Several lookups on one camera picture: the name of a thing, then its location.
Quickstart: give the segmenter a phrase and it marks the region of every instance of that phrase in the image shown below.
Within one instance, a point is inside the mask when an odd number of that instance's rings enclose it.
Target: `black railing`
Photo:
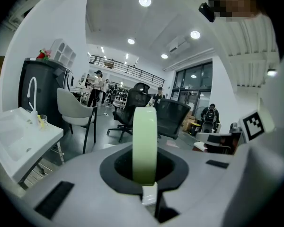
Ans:
[[[96,56],[96,55],[88,55],[89,63],[98,65],[98,66],[103,66],[107,67],[110,69],[114,69],[120,72],[124,72],[126,74],[132,75],[134,77],[141,78],[145,81],[152,82],[153,84],[156,84],[158,86],[163,86],[164,84],[164,79],[159,78],[153,74],[150,74],[144,70],[135,68],[130,65],[125,65],[124,63],[121,63],[119,61],[113,61],[111,59],[105,59],[101,56]]]

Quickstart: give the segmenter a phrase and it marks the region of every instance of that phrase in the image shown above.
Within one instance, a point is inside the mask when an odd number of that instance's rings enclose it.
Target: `white faucet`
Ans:
[[[37,96],[37,80],[35,77],[32,77],[30,82],[29,82],[29,86],[28,86],[28,92],[27,92],[27,97],[30,98],[30,86],[32,85],[32,81],[35,81],[35,88],[34,88],[34,107],[32,106],[32,104],[30,102],[28,102],[28,104],[30,105],[30,107],[32,108],[32,118],[31,121],[33,122],[33,124],[35,126],[38,126],[38,112],[36,110],[36,96]]]

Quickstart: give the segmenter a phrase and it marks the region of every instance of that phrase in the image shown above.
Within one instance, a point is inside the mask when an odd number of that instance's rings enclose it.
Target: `clear plastic cup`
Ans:
[[[40,125],[40,129],[43,131],[45,131],[47,129],[48,126],[48,122],[47,122],[47,116],[44,114],[40,115],[40,118],[38,118],[39,121],[39,125]]]

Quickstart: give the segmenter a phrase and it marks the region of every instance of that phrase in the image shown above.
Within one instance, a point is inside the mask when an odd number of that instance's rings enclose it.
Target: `green masking tape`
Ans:
[[[133,180],[155,183],[157,168],[157,115],[153,107],[137,107],[133,116]]]

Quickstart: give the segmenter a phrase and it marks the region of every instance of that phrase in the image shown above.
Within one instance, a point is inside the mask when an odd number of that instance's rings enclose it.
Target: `backpack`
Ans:
[[[214,112],[214,109],[211,109],[208,107],[208,111],[204,115],[204,121],[210,121],[210,122],[215,122],[216,121],[216,114]]]

